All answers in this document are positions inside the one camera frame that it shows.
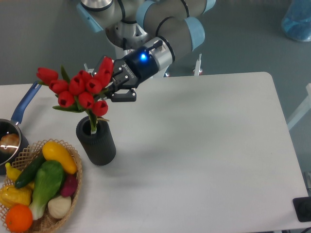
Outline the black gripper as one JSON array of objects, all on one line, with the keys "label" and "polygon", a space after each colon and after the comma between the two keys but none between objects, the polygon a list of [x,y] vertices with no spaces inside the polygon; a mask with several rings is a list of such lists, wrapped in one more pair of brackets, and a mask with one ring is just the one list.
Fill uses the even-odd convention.
[{"label": "black gripper", "polygon": [[[135,102],[136,92],[139,84],[153,76],[159,71],[155,57],[151,54],[152,47],[140,47],[134,52],[117,59],[113,62],[112,85],[102,96],[102,100],[111,102]],[[104,61],[103,55],[92,71],[96,75]],[[130,89],[126,93],[116,93],[120,89]]]}]

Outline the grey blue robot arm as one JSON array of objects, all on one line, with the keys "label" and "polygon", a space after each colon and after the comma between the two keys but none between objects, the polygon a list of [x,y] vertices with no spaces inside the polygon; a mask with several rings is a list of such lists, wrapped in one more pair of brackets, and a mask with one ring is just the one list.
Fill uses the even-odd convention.
[{"label": "grey blue robot arm", "polygon": [[213,0],[81,0],[77,11],[94,31],[105,31],[116,59],[102,100],[131,102],[135,89],[194,51],[205,40],[198,17]]}]

